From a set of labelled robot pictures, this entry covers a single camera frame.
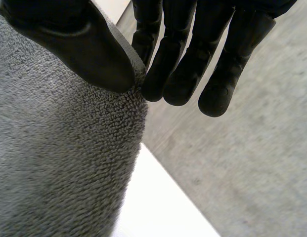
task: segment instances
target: gray floor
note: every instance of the gray floor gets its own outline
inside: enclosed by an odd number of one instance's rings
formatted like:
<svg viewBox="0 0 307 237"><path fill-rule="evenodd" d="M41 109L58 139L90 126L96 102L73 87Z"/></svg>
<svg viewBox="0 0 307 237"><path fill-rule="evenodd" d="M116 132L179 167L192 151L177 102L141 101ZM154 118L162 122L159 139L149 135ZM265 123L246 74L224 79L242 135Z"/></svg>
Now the gray floor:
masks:
<svg viewBox="0 0 307 237"><path fill-rule="evenodd" d="M307 237L307 0L277 22L224 116L197 108L223 42L187 105L150 103L144 143L223 237Z"/></svg>

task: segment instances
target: white surface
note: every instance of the white surface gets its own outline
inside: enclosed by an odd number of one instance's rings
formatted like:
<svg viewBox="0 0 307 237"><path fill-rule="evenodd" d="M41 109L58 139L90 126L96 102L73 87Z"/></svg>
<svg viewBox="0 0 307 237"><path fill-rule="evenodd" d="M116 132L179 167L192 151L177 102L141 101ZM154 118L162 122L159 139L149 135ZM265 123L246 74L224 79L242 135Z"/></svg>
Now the white surface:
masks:
<svg viewBox="0 0 307 237"><path fill-rule="evenodd" d="M150 151L141 144L112 237L219 237Z"/></svg>
<svg viewBox="0 0 307 237"><path fill-rule="evenodd" d="M106 12L107 16L117 24L119 18L124 13L130 0L93 0L101 9Z"/></svg>

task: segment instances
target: black glove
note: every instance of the black glove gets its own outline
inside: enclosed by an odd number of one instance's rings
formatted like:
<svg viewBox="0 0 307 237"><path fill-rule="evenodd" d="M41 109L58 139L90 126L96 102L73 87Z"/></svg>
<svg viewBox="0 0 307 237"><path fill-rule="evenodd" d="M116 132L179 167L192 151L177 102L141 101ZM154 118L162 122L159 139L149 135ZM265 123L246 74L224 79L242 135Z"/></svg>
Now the black glove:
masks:
<svg viewBox="0 0 307 237"><path fill-rule="evenodd" d="M129 57L90 1L2 0L0 13L88 83L118 93L134 84Z"/></svg>
<svg viewBox="0 0 307 237"><path fill-rule="evenodd" d="M171 105L188 102L201 80L230 19L228 37L216 69L199 98L209 116L225 113L238 79L255 47L274 27L274 18L296 0L132 0L137 31L132 45L146 66L157 43L162 9L165 34L144 84L143 96ZM192 41L184 57L193 14Z"/></svg>

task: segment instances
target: black rubber finger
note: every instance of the black rubber finger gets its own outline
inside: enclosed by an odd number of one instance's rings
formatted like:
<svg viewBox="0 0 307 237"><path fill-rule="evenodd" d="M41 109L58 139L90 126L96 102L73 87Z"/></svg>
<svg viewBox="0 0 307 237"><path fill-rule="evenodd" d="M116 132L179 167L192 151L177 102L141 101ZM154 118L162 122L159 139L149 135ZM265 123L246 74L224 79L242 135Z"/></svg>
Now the black rubber finger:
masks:
<svg viewBox="0 0 307 237"><path fill-rule="evenodd" d="M202 113L219 117L226 112L253 50L274 25L275 21L264 12L235 11L217 67L198 101Z"/></svg>
<svg viewBox="0 0 307 237"><path fill-rule="evenodd" d="M233 13L234 8L221 1L198 1L192 41L163 92L169 104L181 106L189 101Z"/></svg>
<svg viewBox="0 0 307 237"><path fill-rule="evenodd" d="M142 86L145 99L156 102L162 98L164 84L176 68L185 48L195 7L196 0L163 1L166 29Z"/></svg>
<svg viewBox="0 0 307 237"><path fill-rule="evenodd" d="M148 67L160 32L162 0L132 0L132 3L137 20L132 46Z"/></svg>

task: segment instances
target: gray towel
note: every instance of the gray towel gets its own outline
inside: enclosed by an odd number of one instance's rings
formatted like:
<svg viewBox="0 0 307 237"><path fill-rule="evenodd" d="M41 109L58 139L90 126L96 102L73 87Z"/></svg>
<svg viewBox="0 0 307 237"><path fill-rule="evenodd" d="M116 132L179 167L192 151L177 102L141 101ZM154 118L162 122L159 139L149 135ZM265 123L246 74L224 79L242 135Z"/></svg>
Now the gray towel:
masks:
<svg viewBox="0 0 307 237"><path fill-rule="evenodd" d="M108 22L135 68L145 68ZM85 83L0 16L0 237L106 237L144 130L137 86Z"/></svg>

